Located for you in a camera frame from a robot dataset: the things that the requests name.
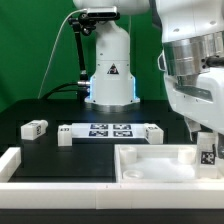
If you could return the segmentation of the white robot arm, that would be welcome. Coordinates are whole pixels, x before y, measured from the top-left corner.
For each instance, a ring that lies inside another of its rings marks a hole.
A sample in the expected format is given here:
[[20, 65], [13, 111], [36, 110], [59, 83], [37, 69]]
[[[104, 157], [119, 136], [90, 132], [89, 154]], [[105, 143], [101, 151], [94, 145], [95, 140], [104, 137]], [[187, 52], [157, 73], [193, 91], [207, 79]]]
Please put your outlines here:
[[96, 29], [96, 71], [86, 103], [104, 110], [139, 101], [130, 74], [130, 38], [115, 24], [120, 15], [153, 10], [162, 29], [158, 66], [171, 108], [193, 132], [216, 133], [216, 155], [224, 159], [224, 0], [73, 0], [85, 31]]

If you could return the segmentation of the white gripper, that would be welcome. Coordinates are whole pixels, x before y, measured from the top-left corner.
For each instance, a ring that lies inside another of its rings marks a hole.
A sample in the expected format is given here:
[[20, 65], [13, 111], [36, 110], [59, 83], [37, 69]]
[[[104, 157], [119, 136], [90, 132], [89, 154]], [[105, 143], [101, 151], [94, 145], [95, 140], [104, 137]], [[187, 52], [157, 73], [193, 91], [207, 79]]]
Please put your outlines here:
[[194, 140], [201, 125], [218, 132], [217, 156], [224, 159], [224, 69], [200, 74], [195, 85], [184, 92], [178, 90], [177, 80], [167, 73], [164, 82], [171, 108], [185, 116], [190, 140]]

